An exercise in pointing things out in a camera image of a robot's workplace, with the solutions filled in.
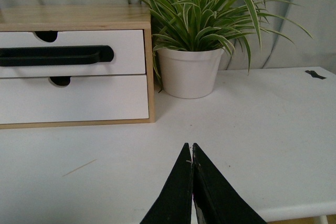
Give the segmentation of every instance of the drawer front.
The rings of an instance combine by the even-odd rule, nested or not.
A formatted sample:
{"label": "drawer front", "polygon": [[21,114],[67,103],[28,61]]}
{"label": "drawer front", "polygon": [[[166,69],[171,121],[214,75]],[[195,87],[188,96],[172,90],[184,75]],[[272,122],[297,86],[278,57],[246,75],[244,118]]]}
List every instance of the drawer front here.
{"label": "drawer front", "polygon": [[0,124],[146,119],[145,75],[0,79]]}
{"label": "drawer front", "polygon": [[45,42],[34,32],[0,33],[0,48],[96,45],[110,46],[113,60],[89,65],[0,67],[0,78],[145,73],[143,30],[60,31],[54,42]]}

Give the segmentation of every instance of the white table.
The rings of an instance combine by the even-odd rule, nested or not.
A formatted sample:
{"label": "white table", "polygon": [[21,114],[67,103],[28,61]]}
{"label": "white table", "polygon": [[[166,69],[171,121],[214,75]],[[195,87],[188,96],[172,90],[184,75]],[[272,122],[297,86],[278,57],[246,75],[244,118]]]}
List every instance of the white table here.
{"label": "white table", "polygon": [[335,75],[220,71],[207,97],[155,103],[153,124],[1,130],[0,223],[139,223],[185,142],[266,221],[336,214]]}

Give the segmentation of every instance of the gray curtain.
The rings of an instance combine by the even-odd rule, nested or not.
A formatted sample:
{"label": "gray curtain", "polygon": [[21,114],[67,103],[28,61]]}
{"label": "gray curtain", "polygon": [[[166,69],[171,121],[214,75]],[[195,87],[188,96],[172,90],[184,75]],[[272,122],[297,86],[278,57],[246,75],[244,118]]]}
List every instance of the gray curtain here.
{"label": "gray curtain", "polygon": [[[253,59],[252,68],[281,68],[321,66],[336,73],[336,1],[335,0],[287,0],[300,6],[268,3],[271,13],[284,15],[305,27],[313,36],[289,22],[269,19],[269,28],[289,36],[295,44],[282,37],[263,34],[261,51],[255,36],[250,36]],[[0,0],[0,8],[17,5],[78,5],[78,4],[127,4],[137,0]],[[232,58],[223,56],[219,69],[246,69],[247,55],[239,44]]]}

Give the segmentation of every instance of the wooden frame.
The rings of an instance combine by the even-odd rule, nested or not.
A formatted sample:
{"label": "wooden frame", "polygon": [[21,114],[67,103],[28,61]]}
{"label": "wooden frame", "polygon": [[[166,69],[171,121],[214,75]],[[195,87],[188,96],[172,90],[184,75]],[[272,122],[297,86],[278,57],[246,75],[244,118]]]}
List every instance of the wooden frame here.
{"label": "wooden frame", "polygon": [[141,5],[20,6],[0,11],[0,31],[141,29],[144,35],[149,118],[0,124],[0,129],[155,122],[151,17]]}

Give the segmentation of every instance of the table leg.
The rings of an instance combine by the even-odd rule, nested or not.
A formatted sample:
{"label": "table leg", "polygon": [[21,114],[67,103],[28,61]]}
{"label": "table leg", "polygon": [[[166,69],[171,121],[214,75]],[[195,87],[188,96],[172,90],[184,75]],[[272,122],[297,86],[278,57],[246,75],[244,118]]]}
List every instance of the table leg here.
{"label": "table leg", "polygon": [[314,223],[315,224],[328,224],[327,217],[325,215],[314,217]]}

